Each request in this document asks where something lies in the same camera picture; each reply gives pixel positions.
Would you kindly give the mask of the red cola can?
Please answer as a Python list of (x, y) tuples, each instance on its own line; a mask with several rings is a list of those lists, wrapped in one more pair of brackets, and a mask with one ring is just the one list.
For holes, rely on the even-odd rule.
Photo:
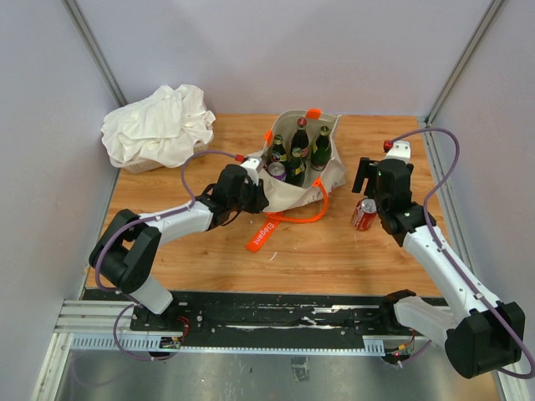
[(375, 201), (364, 198), (355, 207), (352, 217), (352, 225), (357, 231), (367, 231), (377, 216)]

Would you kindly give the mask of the purple soda can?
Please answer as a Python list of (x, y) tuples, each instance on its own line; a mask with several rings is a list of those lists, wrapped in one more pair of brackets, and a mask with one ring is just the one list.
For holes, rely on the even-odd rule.
[(272, 162), (267, 167), (267, 172), (276, 180), (285, 181), (287, 176), (286, 167), (281, 162)]

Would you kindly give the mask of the green bottle front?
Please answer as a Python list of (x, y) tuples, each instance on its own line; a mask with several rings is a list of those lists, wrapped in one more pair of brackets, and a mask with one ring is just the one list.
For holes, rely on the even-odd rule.
[(301, 150), (299, 148), (294, 148), (288, 163), (285, 182), (290, 185), (301, 187), (305, 179), (305, 170), (305, 164), (301, 159)]

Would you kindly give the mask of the beige canvas tote bag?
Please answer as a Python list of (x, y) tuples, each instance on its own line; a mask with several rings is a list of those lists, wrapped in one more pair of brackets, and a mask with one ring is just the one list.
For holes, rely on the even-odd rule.
[(254, 155), (265, 163), (260, 172), (268, 206), (267, 220), (247, 243), (259, 251), (279, 223), (311, 224), (329, 208), (333, 189), (345, 184), (345, 168), (334, 140), (341, 116), (319, 109), (280, 114)]

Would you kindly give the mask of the dark cola glass bottle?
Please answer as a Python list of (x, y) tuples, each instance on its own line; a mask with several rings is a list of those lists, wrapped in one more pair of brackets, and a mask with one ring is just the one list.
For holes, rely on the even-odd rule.
[(309, 139), (307, 134), (308, 121), (304, 117), (297, 120), (297, 129), (291, 141), (291, 150), (299, 148), (301, 150), (301, 159), (305, 161), (308, 156)]

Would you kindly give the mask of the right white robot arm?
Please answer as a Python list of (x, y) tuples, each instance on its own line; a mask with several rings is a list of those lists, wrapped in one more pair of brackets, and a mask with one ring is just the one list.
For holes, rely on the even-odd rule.
[(363, 157), (352, 191), (375, 203), (385, 232), (423, 266), (450, 309), (433, 307), (409, 290), (394, 292), (378, 315), (380, 327), (389, 334), (415, 329), (444, 348), (464, 378), (518, 362), (526, 355), (520, 346), (523, 310), (485, 288), (451, 249), (434, 218), (411, 199), (412, 170), (403, 160)]

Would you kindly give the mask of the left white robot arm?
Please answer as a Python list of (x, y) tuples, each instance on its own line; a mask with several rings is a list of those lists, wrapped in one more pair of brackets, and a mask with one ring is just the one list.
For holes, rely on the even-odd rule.
[(260, 178), (262, 168), (256, 157), (227, 165), (192, 205), (143, 215), (128, 209), (118, 212), (89, 256), (95, 275), (104, 276), (115, 290), (148, 309), (151, 322), (160, 330), (172, 329), (179, 310), (171, 305), (171, 293), (151, 275), (158, 249), (183, 236), (225, 226), (242, 212), (263, 211), (268, 199)]

